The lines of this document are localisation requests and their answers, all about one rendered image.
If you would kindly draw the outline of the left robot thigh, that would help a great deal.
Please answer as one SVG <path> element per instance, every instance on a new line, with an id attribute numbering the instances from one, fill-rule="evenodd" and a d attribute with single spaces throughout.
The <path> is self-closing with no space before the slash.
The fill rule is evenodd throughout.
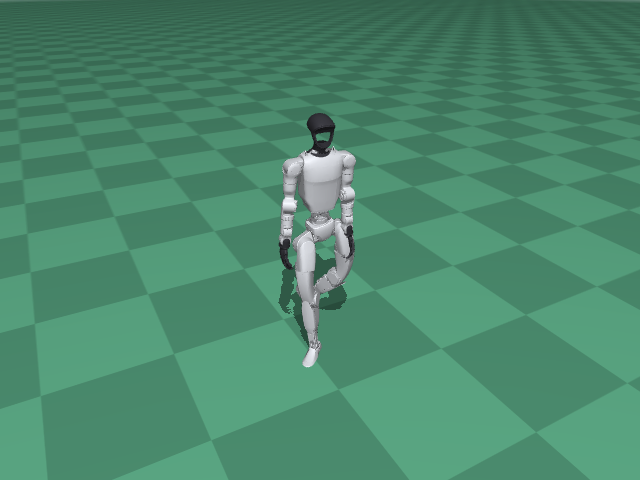
<path id="1" fill-rule="evenodd" d="M 354 260 L 355 249 L 351 257 L 346 259 L 346 257 L 350 253 L 348 237 L 344 235 L 345 232 L 340 227 L 341 219 L 339 218 L 334 219 L 334 223 L 335 223 L 335 234 L 333 236 L 336 237 L 336 241 L 334 245 L 336 266 L 332 267 L 328 271 L 327 278 L 330 281 L 330 283 L 337 285 L 341 283 L 349 274 L 353 264 L 353 260 Z M 353 234 L 352 234 L 352 238 L 354 240 Z M 343 258 L 344 256 L 345 258 Z"/>

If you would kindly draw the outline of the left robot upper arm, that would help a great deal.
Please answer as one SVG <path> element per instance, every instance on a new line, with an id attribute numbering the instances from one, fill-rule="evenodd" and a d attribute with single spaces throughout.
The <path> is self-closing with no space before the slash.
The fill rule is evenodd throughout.
<path id="1" fill-rule="evenodd" d="M 347 202 L 350 200 L 354 200 L 355 198 L 355 192 L 351 187 L 351 183 L 353 181 L 356 159 L 350 152 L 346 150 L 340 150 L 339 153 L 343 158 L 343 170 L 339 199 L 342 202 Z"/>

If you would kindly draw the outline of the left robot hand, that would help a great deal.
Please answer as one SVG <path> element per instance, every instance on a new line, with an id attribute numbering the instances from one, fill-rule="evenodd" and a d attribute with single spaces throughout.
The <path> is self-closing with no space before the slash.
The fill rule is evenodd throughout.
<path id="1" fill-rule="evenodd" d="M 349 247 L 350 247 L 350 253 L 349 253 L 349 255 L 346 257 L 346 259 L 348 259 L 348 258 L 350 258 L 350 257 L 351 257 L 351 255 L 354 253 L 354 249 L 355 249 L 355 247 L 354 247 L 354 240 L 353 240 L 353 238 L 352 238 L 352 234 L 353 234 L 353 228 L 352 228 L 352 226 L 351 226 L 351 225 L 349 225 L 349 226 L 347 227 L 347 229 L 346 229 L 346 230 L 347 230 L 347 234 L 345 234 L 345 233 L 344 233 L 344 235 L 348 237 Z M 344 256 L 343 258 L 345 258 L 345 256 Z"/>

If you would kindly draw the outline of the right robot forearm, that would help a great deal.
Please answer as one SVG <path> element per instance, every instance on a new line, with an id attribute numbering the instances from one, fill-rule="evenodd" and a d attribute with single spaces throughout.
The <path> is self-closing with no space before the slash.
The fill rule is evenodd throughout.
<path id="1" fill-rule="evenodd" d="M 285 239 L 289 239 L 290 243 L 292 241 L 291 236 L 293 232 L 293 220 L 294 214 L 290 212 L 283 212 L 284 207 L 284 199 L 281 204 L 281 227 L 280 227 L 280 236 L 279 241 L 281 245 L 283 245 L 283 241 Z"/>

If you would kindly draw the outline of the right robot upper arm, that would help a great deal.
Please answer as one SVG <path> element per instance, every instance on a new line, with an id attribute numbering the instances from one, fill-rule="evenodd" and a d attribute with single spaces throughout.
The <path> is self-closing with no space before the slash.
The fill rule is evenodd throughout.
<path id="1" fill-rule="evenodd" d="M 301 157 L 291 158 L 284 162 L 283 171 L 283 193 L 284 207 L 283 212 L 294 213 L 297 209 L 297 201 L 295 193 L 297 188 L 297 176 L 300 175 L 303 167 L 303 159 Z"/>

